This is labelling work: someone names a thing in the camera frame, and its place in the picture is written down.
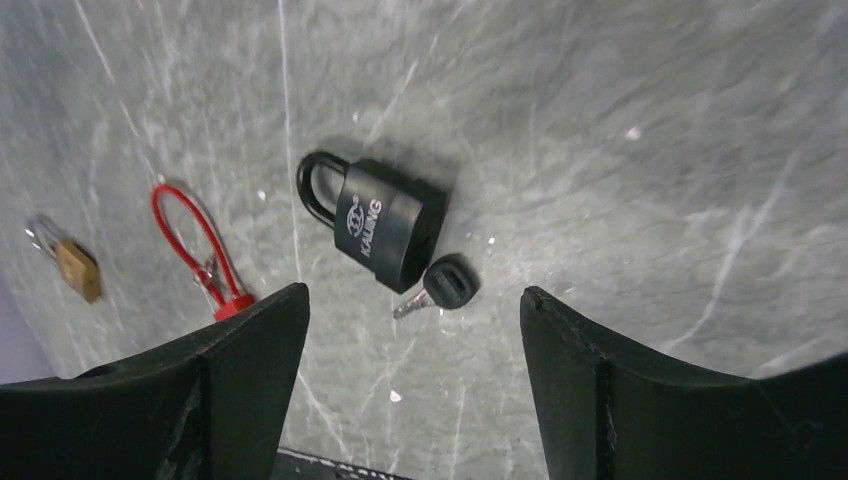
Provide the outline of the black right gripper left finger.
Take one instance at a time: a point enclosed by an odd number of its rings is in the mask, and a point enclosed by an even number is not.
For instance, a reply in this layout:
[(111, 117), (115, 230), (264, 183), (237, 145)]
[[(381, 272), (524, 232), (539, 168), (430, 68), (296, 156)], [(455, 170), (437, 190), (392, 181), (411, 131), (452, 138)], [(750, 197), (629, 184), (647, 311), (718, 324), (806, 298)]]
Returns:
[(267, 479), (310, 320), (291, 284), (72, 379), (1, 389), (5, 479)]

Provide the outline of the black Kaijing padlock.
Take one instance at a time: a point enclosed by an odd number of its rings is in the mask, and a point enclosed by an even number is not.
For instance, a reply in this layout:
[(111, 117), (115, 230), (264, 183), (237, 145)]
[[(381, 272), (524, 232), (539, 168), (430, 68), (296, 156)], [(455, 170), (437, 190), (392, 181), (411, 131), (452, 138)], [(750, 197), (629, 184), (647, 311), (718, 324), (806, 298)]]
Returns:
[[(342, 177), (333, 210), (320, 203), (313, 189), (318, 167)], [(447, 213), (446, 191), (377, 160), (349, 163), (326, 151), (300, 161), (296, 186), (306, 210), (333, 231), (335, 247), (379, 283), (402, 294), (420, 280)]]

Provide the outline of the black-headed key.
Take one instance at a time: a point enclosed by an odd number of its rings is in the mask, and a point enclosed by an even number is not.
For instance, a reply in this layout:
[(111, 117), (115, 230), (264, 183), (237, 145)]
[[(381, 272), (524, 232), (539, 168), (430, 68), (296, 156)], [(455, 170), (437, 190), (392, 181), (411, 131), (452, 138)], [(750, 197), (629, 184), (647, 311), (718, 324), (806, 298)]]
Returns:
[(480, 281), (467, 259), (449, 254), (435, 260), (422, 277), (422, 288), (396, 307), (393, 318), (400, 320), (428, 307), (456, 310), (467, 305), (480, 290)]

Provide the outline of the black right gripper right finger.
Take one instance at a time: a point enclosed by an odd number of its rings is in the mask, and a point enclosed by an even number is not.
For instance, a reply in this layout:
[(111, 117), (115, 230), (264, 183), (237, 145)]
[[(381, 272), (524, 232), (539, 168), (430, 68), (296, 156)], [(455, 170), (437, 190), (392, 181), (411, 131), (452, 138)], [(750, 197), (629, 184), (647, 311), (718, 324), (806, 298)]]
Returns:
[(610, 330), (538, 287), (520, 326), (553, 479), (843, 479), (847, 357), (765, 379)]

